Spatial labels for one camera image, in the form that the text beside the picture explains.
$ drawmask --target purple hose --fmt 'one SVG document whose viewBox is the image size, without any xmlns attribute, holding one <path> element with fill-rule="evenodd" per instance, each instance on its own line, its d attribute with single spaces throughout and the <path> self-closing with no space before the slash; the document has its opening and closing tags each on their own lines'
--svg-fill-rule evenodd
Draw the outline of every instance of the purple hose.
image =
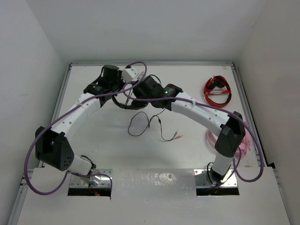
<svg viewBox="0 0 300 225">
<path fill-rule="evenodd" d="M 152 98 L 152 99 L 144 99 L 144 98 L 134 98 L 134 97 L 131 97 L 129 96 L 126 92 L 125 92 L 125 87 L 127 86 L 127 84 L 124 85 L 123 87 L 123 94 L 131 99 L 131 100 L 134 100 L 134 101 L 141 101 L 141 102 L 155 102 L 155 101 L 164 101 L 164 100 L 179 100 L 179 101 L 184 101 L 184 102 L 189 102 L 189 103 L 193 103 L 192 100 L 190 99 L 185 99 L 185 98 L 181 98 L 181 97 L 162 97 L 162 98 Z M 199 105 L 199 106 L 203 106 L 203 107 L 207 107 L 207 108 L 210 108 L 210 109 L 215 109 L 215 110 L 219 110 L 219 111 L 222 111 L 222 112 L 225 112 L 229 115 L 231 115 L 232 117 L 236 118 L 241 124 L 243 124 L 243 126 L 248 130 L 248 132 L 250 133 L 252 139 L 253 139 L 253 142 L 254 144 L 256 145 L 257 147 L 257 150 L 258 150 L 258 154 L 259 154 L 259 159 L 260 159 L 260 171 L 258 173 L 258 175 L 251 179 L 251 180 L 246 180 L 244 178 L 242 178 L 240 176 L 240 174 L 237 172 L 237 169 L 236 169 L 236 165 L 235 165 L 235 161 L 233 161 L 233 168 L 234 170 L 236 171 L 237 173 L 237 176 L 244 182 L 255 182 L 257 181 L 258 179 L 260 179 L 260 177 L 262 176 L 263 174 L 263 151 L 262 149 L 260 148 L 259 146 L 259 143 L 255 137 L 255 135 L 253 134 L 253 132 L 251 131 L 250 127 L 248 127 L 248 125 L 240 118 L 238 117 L 237 115 L 233 114 L 232 112 L 226 110 L 226 109 L 222 109 L 222 108 L 217 108 L 217 107 L 214 107 L 214 106 L 211 106 L 211 105 L 205 105 L 205 104 L 202 104 L 202 103 L 199 103 L 199 102 L 196 102 L 196 105 Z"/>
<path fill-rule="evenodd" d="M 179 100 L 179 101 L 186 101 L 186 102 L 190 102 L 190 103 L 193 103 L 192 100 L 189 100 L 189 99 L 184 99 L 184 98 L 179 98 L 179 97 L 164 97 L 164 98 L 154 98 L 154 99 L 141 99 L 141 98 L 133 98 L 133 97 L 130 97 L 129 95 L 126 94 L 126 91 L 129 91 L 131 89 L 133 89 L 134 87 L 136 87 L 137 85 L 140 84 L 140 82 L 144 79 L 144 77 L 146 76 L 146 73 L 147 73 L 147 65 L 144 63 L 144 62 L 141 62 L 141 61 L 137 61 L 137 62 L 134 62 L 134 63 L 131 63 L 129 64 L 129 66 L 131 65 L 134 65 L 134 64 L 137 64 L 137 63 L 141 63 L 145 66 L 145 72 L 142 76 L 142 78 L 136 83 L 134 84 L 132 87 L 128 88 L 128 89 L 125 89 L 125 87 L 130 84 L 129 83 L 126 83 L 123 87 L 123 90 L 121 91 L 117 91 L 117 92 L 114 92 L 114 93 L 107 93 L 107 94 L 102 94 L 102 95 L 96 95 L 96 96 L 92 96 L 90 98 L 87 98 L 86 100 L 82 101 L 81 104 L 84 104 L 88 101 L 90 101 L 91 99 L 94 99 L 94 98 L 101 98 L 101 97 L 107 97 L 107 96 L 113 96 L 113 95 L 117 95 L 117 94 L 121 94 L 121 93 L 124 93 L 125 96 L 127 96 L 129 99 L 131 100 L 135 100 L 135 101 L 147 101 L 147 102 L 154 102 L 154 101 L 162 101 L 162 100 Z M 219 110 L 219 111 L 222 111 L 222 112 L 225 112 L 231 116 L 233 116 L 234 118 L 236 118 L 239 122 L 241 122 L 245 128 L 249 131 L 257 149 L 258 149 L 258 153 L 259 153 L 259 157 L 260 157 L 260 162 L 261 162 L 261 165 L 260 165 L 260 171 L 259 171 L 259 174 L 257 175 L 256 178 L 252 179 L 252 180 L 244 180 L 246 182 L 254 182 L 256 180 L 258 180 L 262 174 L 263 174 L 263 153 L 262 153 L 262 150 L 258 144 L 258 141 L 256 140 L 255 138 L 255 135 L 253 134 L 253 132 L 250 130 L 250 128 L 247 126 L 247 124 L 241 119 L 239 118 L 238 116 L 236 116 L 235 114 L 233 114 L 232 112 L 228 111 L 228 110 L 225 110 L 225 109 L 221 109 L 221 108 L 217 108 L 217 107 L 214 107 L 214 106 L 211 106 L 211 105 L 205 105 L 205 104 L 202 104 L 202 103 L 198 103 L 196 102 L 196 105 L 199 105 L 199 106 L 203 106 L 203 107 L 207 107 L 207 108 L 211 108 L 211 109 L 215 109 L 215 110 Z M 61 181 L 61 183 L 57 186 L 57 188 L 55 188 L 53 191 L 50 191 L 50 192 L 41 192 L 41 191 L 38 191 L 37 189 L 35 189 L 32 185 L 32 183 L 30 182 L 30 179 L 28 177 L 28 161 L 29 161 L 29 158 L 30 158 L 30 154 L 34 148 L 34 146 L 36 145 L 37 141 L 41 138 L 41 136 L 47 131 L 49 130 L 55 123 L 57 123 L 58 121 L 60 121 L 61 119 L 65 118 L 66 116 L 68 116 L 69 114 L 71 114 L 72 112 L 74 112 L 75 110 L 77 110 L 78 108 L 80 107 L 80 105 L 77 105 L 76 107 L 74 107 L 73 109 L 71 109 L 70 111 L 68 111 L 67 113 L 63 114 L 62 116 L 60 116 L 59 118 L 57 118 L 55 121 L 53 121 L 52 123 L 50 123 L 47 127 L 44 128 L 44 130 L 41 131 L 41 133 L 39 133 L 36 137 L 36 139 L 33 141 L 33 143 L 31 144 L 28 152 L 27 152 L 27 155 L 26 155 L 26 158 L 25 158 L 25 162 L 24 162 L 24 176 L 25 176 L 25 180 L 27 182 L 27 185 L 29 186 L 29 188 L 35 192 L 36 194 L 39 194 L 39 195 L 50 195 L 50 194 L 53 194 L 54 192 L 56 192 L 61 186 L 62 184 L 64 183 L 64 181 L 66 180 L 67 178 L 67 174 L 68 174 L 68 171 L 66 172 L 63 180 Z"/>
</svg>

